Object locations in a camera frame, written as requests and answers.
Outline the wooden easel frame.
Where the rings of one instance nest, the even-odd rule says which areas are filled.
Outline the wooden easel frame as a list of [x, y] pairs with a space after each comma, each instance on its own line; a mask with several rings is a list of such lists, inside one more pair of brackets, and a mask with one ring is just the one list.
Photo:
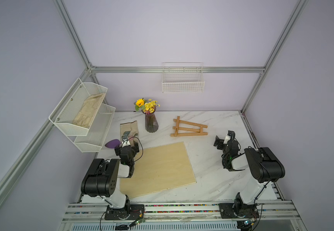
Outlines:
[[173, 132], [170, 134], [171, 137], [208, 135], [208, 132], [205, 131], [205, 129], [208, 128], [207, 125], [181, 120], [180, 116], [177, 116], [173, 121], [175, 122], [175, 125], [172, 127]]

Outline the light plywood board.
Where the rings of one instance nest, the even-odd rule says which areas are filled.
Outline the light plywood board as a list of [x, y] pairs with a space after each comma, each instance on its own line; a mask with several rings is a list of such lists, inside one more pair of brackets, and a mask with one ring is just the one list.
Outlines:
[[120, 179], [120, 191], [135, 198], [195, 183], [185, 144], [176, 142], [145, 149], [132, 177]]

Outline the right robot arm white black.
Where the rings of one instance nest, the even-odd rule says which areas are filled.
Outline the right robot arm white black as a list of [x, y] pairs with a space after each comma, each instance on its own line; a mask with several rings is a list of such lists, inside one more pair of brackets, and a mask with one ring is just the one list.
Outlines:
[[233, 131], [229, 131], [225, 139], [216, 136], [213, 146], [222, 151], [224, 169], [233, 172], [248, 168], [252, 175], [244, 189], [237, 193], [233, 203], [219, 204], [221, 217], [256, 221], [260, 218], [258, 199], [271, 182], [277, 182], [285, 176], [283, 164], [268, 147], [248, 147], [240, 154], [240, 145]]

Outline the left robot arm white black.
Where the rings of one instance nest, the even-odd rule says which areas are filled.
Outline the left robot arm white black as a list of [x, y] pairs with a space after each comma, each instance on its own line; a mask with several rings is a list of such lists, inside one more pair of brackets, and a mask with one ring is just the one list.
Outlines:
[[108, 204], [103, 220], [135, 220], [144, 218], [144, 206], [132, 205], [129, 197], [117, 188], [118, 179], [131, 178], [135, 169], [135, 156], [139, 145], [124, 145], [115, 148], [119, 159], [94, 159], [82, 183], [81, 193], [98, 197]]

